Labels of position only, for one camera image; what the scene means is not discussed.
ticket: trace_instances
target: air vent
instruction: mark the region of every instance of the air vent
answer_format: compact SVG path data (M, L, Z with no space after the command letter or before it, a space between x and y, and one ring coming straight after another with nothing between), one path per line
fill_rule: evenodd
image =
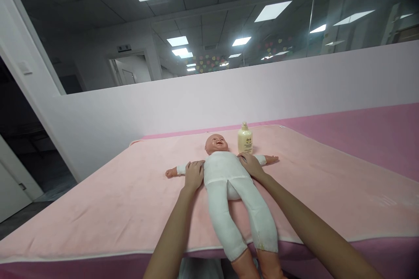
M217 49L218 44L204 46L204 50L214 50Z

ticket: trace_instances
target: doll head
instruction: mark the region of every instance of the doll head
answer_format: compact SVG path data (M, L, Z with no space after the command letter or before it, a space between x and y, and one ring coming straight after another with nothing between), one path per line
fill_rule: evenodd
M215 151L228 151L228 144L220 134L213 134L205 142L205 150L208 155Z

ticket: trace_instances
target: doll arm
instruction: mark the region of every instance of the doll arm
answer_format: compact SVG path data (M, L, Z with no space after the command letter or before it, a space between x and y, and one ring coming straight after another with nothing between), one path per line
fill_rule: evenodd
M259 161L261 166L266 164L271 164L279 160L277 156L268 156L268 155L255 155L256 159Z
M166 171L166 176L168 178L171 178L171 177L176 177L176 176L181 175L181 174L185 174L186 173L186 165L187 164L184 164L184 165L177 166L177 167L174 167L172 169L167 170Z

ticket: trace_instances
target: doll foot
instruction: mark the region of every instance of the doll foot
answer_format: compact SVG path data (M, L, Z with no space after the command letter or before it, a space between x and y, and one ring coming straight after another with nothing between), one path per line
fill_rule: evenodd
M247 248L231 265L239 279L260 279L258 270L253 263L252 254Z
M279 263L278 254L257 250L259 265L264 279L286 279Z

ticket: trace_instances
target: doorway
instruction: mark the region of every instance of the doorway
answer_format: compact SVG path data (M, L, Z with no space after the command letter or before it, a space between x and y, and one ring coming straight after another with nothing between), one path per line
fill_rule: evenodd
M55 201L77 184L1 58L0 112L0 135L44 192L33 201Z
M110 58L117 85L151 82L150 68L144 52L135 52L120 58Z

